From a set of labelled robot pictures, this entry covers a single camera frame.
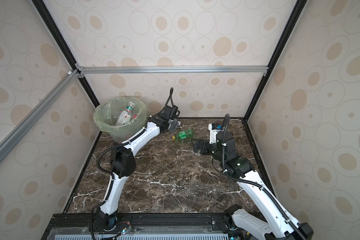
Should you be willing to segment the green soda bottle yellow cap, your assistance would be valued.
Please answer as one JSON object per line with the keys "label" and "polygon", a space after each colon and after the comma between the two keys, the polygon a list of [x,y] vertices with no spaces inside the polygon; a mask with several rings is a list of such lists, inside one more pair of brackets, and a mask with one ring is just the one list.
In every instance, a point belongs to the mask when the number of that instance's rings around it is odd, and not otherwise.
{"label": "green soda bottle yellow cap", "polygon": [[189,141],[193,139],[193,137],[194,137],[194,131],[192,129],[180,131],[176,135],[172,136],[173,140],[180,142]]}

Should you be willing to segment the white floral label bottle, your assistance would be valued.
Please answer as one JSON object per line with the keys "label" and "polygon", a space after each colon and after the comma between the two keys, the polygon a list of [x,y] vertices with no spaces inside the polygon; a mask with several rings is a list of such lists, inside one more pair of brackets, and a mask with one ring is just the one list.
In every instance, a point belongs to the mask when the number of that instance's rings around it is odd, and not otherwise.
{"label": "white floral label bottle", "polygon": [[123,126],[131,121],[135,106],[136,104],[133,102],[128,103],[127,107],[120,113],[116,126]]}

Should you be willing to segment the green mesh bin with liner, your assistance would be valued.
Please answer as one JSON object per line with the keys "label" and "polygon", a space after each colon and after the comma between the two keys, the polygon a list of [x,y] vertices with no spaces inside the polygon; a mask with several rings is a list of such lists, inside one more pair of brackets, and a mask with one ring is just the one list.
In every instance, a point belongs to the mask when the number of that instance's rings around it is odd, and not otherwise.
{"label": "green mesh bin with liner", "polygon": [[148,109],[139,99],[117,98],[98,106],[93,114],[97,127],[116,143],[130,139],[146,124]]}

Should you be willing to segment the Pocari Sweat clear bottle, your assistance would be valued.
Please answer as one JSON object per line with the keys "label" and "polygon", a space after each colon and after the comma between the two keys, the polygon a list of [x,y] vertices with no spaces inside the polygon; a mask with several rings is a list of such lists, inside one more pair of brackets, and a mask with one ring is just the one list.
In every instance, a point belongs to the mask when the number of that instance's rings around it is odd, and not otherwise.
{"label": "Pocari Sweat clear bottle", "polygon": [[169,127],[168,127],[168,130],[170,132],[175,132],[175,130],[177,128],[179,128],[181,126],[181,122],[178,121],[177,119],[174,119],[174,120],[171,120],[170,124],[169,124]]}

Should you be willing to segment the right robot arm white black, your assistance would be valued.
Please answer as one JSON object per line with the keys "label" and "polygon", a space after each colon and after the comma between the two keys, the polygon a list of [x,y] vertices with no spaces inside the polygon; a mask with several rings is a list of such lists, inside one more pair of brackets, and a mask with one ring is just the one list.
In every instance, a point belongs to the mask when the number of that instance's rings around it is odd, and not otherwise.
{"label": "right robot arm white black", "polygon": [[221,164],[223,174],[244,190],[264,219],[234,205],[225,211],[228,229],[242,229],[258,240],[310,240],[313,229],[288,212],[268,189],[248,158],[240,156],[230,133],[213,130],[210,140],[194,140],[194,152],[210,155]]}

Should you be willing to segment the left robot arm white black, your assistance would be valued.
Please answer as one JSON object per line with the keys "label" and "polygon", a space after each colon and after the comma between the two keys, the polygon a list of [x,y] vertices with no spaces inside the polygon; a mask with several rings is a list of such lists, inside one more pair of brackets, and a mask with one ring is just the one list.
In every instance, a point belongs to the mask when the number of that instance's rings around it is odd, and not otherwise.
{"label": "left robot arm white black", "polygon": [[111,153],[111,168],[105,170],[97,162],[100,171],[110,175],[110,181],[103,201],[93,207],[93,221],[98,221],[105,229],[110,230],[116,225],[116,213],[124,185],[136,169],[135,156],[151,139],[167,131],[174,132],[179,125],[180,115],[175,105],[163,107],[159,113],[147,119],[145,125],[131,138],[116,144],[101,153]]}

